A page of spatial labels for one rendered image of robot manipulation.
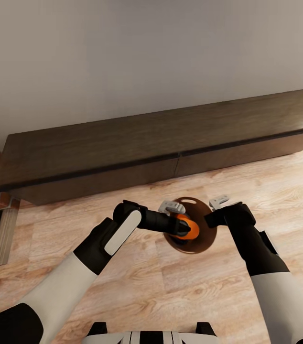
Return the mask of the trash can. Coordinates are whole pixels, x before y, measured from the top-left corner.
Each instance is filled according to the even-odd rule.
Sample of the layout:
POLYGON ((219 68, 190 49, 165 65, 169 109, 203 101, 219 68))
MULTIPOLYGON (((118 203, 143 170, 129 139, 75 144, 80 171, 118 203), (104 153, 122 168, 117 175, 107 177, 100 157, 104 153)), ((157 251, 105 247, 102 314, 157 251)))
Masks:
MULTIPOLYGON (((182 204, 186 209, 192 221, 198 224, 200 230, 199 235, 192 240, 188 240, 184 245, 174 241, 168 233, 163 233, 167 242, 177 251, 187 255, 198 255, 207 251, 214 243, 217 236, 217 227, 209 228, 204 216, 213 213, 203 201, 190 196, 182 196, 172 200, 173 202, 182 204), (196 203, 183 202, 183 199, 194 200, 196 203)), ((169 212, 171 217, 175 218, 176 213, 169 212)))

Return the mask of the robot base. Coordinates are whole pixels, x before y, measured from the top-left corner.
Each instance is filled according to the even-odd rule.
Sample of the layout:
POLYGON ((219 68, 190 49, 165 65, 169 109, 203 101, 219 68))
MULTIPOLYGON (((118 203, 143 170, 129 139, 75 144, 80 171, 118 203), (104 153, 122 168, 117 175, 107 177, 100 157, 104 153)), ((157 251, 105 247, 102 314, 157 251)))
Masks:
MULTIPOLYGON (((197 322, 196 333, 179 333, 183 344, 223 344, 209 322, 197 322)), ((105 322, 94 322, 81 344, 120 344, 124 333, 108 333, 105 322)))

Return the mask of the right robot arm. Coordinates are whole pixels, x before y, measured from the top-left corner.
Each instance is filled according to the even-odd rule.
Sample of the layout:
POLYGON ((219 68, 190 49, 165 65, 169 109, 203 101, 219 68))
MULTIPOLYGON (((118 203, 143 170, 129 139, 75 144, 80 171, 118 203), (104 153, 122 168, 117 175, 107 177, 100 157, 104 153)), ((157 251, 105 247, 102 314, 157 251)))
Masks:
POLYGON ((204 216, 209 228, 228 226, 245 261, 271 344, 303 344, 302 289, 268 233, 256 229, 248 206, 239 201, 222 208, 228 200, 225 193, 209 200, 213 213, 204 216))

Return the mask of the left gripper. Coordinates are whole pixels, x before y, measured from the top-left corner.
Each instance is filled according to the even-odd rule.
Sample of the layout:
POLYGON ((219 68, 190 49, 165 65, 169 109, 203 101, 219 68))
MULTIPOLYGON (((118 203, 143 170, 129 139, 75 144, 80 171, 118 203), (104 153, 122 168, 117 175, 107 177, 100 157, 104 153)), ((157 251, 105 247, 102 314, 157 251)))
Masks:
POLYGON ((168 233, 173 236, 176 236, 178 232, 191 232, 191 228, 180 223, 180 220, 178 218, 168 216, 161 212, 153 212, 156 215, 156 222, 154 227, 151 229, 152 231, 168 233))

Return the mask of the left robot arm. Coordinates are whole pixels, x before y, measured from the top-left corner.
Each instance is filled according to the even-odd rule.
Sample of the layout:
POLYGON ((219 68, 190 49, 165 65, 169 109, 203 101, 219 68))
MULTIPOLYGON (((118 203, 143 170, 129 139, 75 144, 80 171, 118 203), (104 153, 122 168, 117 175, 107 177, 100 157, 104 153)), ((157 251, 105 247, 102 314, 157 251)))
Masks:
POLYGON ((156 211, 123 200, 113 213, 30 292, 0 313, 0 344, 51 344, 108 262, 136 229, 176 236, 191 232, 169 212, 185 207, 163 201, 156 211))

